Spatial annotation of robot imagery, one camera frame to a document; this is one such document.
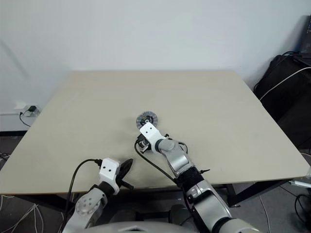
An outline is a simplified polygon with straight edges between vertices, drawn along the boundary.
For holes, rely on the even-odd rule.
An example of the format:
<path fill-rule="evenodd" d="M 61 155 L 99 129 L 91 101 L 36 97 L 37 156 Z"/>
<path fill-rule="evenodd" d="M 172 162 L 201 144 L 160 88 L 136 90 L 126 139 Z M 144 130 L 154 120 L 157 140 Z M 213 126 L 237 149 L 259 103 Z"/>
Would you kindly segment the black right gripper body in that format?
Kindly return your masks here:
<path fill-rule="evenodd" d="M 150 150 L 150 143 L 147 141 L 144 135 L 140 134 L 137 137 L 136 142 L 138 144 L 138 148 L 140 152 L 145 152 L 147 150 Z"/>

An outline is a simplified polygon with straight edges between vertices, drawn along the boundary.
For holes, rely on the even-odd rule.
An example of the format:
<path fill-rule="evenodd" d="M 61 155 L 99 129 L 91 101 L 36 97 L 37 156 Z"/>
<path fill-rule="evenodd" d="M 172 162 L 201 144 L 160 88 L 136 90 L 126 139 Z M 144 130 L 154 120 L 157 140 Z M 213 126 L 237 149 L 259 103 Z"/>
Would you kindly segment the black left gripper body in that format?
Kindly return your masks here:
<path fill-rule="evenodd" d="M 123 179 L 123 164 L 120 165 L 118 174 L 116 175 L 116 184 L 121 185 Z"/>

